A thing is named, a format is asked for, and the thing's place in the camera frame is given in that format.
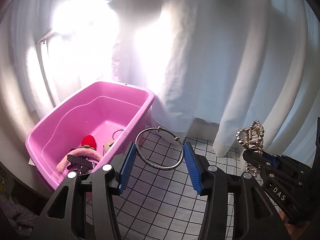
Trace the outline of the white curtain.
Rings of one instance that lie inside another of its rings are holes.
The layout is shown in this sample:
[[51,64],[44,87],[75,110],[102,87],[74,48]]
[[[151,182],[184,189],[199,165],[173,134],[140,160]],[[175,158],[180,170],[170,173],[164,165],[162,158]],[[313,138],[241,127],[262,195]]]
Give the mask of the white curtain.
[[13,0],[1,102],[20,140],[97,80],[153,91],[154,124],[220,157],[253,120],[268,153],[315,156],[319,20],[306,0]]

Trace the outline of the pink plastic tub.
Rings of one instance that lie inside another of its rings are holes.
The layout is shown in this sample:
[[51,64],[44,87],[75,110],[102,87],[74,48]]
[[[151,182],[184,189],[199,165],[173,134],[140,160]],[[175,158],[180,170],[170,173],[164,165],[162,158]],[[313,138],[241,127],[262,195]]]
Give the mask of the pink plastic tub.
[[[67,174],[56,167],[86,135],[92,135],[97,151],[103,155],[97,167],[123,153],[129,142],[145,128],[148,110],[155,100],[152,91],[119,82],[98,81],[76,92],[42,118],[27,136],[28,153],[45,181],[57,189]],[[114,131],[124,128],[110,150],[103,154],[103,144]]]

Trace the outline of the black digital sports watch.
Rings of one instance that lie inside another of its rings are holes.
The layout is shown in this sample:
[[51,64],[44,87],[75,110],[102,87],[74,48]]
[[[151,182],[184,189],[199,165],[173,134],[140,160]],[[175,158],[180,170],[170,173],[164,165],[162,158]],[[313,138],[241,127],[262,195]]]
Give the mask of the black digital sports watch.
[[96,163],[89,160],[86,156],[74,156],[71,154],[67,155],[69,165],[67,165],[68,171],[78,171],[80,174],[87,174],[95,168]]

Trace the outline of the pearl hair claw clip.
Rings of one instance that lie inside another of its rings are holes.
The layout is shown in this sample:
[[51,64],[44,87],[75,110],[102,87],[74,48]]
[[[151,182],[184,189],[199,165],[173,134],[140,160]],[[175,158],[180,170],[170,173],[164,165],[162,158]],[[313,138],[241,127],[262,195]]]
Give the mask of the pearl hair claw clip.
[[235,137],[243,151],[240,153],[240,167],[245,171],[246,162],[243,159],[244,150],[251,149],[255,153],[262,155],[264,147],[264,127],[259,120],[254,120],[249,128],[241,128]]

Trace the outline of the beige fluffy pom keychain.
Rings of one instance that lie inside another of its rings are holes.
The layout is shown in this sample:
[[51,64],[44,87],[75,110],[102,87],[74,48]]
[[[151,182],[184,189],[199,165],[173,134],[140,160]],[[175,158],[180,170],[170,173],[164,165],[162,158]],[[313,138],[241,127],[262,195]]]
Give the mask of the beige fluffy pom keychain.
[[112,145],[115,143],[115,140],[109,140],[106,143],[103,144],[103,154],[106,154]]

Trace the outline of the small silver bangle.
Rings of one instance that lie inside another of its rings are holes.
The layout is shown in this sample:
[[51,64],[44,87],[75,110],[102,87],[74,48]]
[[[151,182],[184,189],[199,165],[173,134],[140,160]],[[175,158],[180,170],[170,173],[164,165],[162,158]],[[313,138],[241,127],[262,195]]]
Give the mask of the small silver bangle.
[[183,163],[184,149],[180,137],[162,126],[139,132],[135,145],[136,154],[151,168],[171,171]]

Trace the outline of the white grid tablecloth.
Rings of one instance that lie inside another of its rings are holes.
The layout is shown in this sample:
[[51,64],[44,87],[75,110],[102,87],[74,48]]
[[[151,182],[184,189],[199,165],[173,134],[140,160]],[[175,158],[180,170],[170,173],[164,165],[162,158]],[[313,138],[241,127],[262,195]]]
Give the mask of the white grid tablecloth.
[[[210,140],[186,137],[184,142],[190,142],[210,164],[228,174],[241,174],[240,150],[236,147],[217,157]],[[229,193],[225,239],[233,238],[233,199]],[[127,189],[113,196],[121,239],[197,239],[206,200],[193,189],[184,162],[174,170],[161,171],[136,157]]]

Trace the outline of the pink strawberry plush headband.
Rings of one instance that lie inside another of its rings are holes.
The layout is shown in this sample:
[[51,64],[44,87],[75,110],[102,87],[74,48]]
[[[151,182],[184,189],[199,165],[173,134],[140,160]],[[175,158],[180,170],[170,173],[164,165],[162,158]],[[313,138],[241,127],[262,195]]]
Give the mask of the pink strawberry plush headband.
[[72,149],[67,153],[63,159],[58,163],[56,169],[59,174],[63,174],[69,162],[67,160],[67,155],[71,154],[74,156],[86,156],[89,160],[94,161],[96,164],[101,161],[103,156],[97,151],[97,143],[92,135],[86,135],[78,148]]

